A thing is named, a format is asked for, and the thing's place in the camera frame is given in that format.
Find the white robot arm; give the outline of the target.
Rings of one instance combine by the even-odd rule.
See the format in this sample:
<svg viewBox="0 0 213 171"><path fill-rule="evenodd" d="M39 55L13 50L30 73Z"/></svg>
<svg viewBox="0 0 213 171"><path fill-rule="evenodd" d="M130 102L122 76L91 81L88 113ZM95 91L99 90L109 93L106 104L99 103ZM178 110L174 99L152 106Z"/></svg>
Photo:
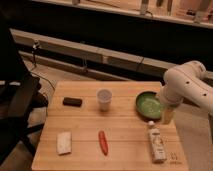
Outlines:
<svg viewBox="0 0 213 171"><path fill-rule="evenodd" d="M203 82L205 66L199 61L189 61L168 69L163 76L165 85L157 93L163 105L162 123L169 124L174 109L186 98L206 110L213 117L213 87Z"/></svg>

